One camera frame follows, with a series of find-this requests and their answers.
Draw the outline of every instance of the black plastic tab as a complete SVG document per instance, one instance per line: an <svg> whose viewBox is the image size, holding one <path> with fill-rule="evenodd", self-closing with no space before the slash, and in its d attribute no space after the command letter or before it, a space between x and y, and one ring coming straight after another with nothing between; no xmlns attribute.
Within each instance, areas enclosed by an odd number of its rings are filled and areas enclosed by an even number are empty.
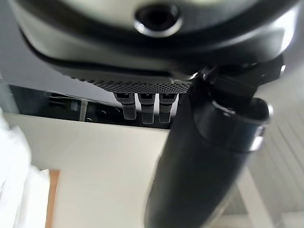
<svg viewBox="0 0 304 228"><path fill-rule="evenodd" d="M123 116L126 120L136 119L136 105L134 94L116 94L116 100L123 106Z"/></svg>
<svg viewBox="0 0 304 228"><path fill-rule="evenodd" d="M160 94L160 123L170 122L170 112L176 97L177 94Z"/></svg>
<svg viewBox="0 0 304 228"><path fill-rule="evenodd" d="M142 105L142 123L152 124L154 122L155 94L138 94L138 100Z"/></svg>

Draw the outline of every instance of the black device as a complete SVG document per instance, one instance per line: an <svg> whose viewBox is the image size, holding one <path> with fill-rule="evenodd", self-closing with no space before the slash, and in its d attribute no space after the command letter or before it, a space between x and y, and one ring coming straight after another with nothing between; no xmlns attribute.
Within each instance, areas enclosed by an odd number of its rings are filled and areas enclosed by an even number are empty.
<svg viewBox="0 0 304 228"><path fill-rule="evenodd" d="M126 119L179 106L148 197L146 228L198 228L224 199L271 116L253 98L284 71L300 0L9 0L30 50L114 93Z"/></svg>

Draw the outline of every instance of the white panel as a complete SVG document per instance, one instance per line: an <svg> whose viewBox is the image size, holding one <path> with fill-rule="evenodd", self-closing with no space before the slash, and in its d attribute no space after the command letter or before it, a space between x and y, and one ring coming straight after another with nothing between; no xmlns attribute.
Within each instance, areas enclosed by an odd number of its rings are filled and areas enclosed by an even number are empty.
<svg viewBox="0 0 304 228"><path fill-rule="evenodd" d="M252 228L248 215L222 215L210 228Z"/></svg>
<svg viewBox="0 0 304 228"><path fill-rule="evenodd" d="M272 219L247 167L243 170L237 186L247 208L252 227L274 228Z"/></svg>
<svg viewBox="0 0 304 228"><path fill-rule="evenodd" d="M284 224L285 228L303 228L304 212L283 213L282 223Z"/></svg>

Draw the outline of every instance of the white wall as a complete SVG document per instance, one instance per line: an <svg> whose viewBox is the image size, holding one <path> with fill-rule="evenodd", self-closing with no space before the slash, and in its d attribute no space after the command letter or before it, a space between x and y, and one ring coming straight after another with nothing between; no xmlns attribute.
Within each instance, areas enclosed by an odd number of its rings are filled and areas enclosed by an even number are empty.
<svg viewBox="0 0 304 228"><path fill-rule="evenodd" d="M39 168L61 169L54 228L142 228L167 130L6 115Z"/></svg>

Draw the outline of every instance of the metal ring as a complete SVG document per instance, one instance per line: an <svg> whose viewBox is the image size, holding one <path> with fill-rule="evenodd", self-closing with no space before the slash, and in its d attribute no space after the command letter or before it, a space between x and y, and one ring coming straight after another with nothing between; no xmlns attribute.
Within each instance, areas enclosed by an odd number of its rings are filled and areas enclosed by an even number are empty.
<svg viewBox="0 0 304 228"><path fill-rule="evenodd" d="M180 30L182 25L182 18L178 18L174 25L164 31L153 31L147 27L145 27L139 20L134 20L134 27L137 31L142 33L145 36L153 37L153 38L164 38L169 37Z"/></svg>

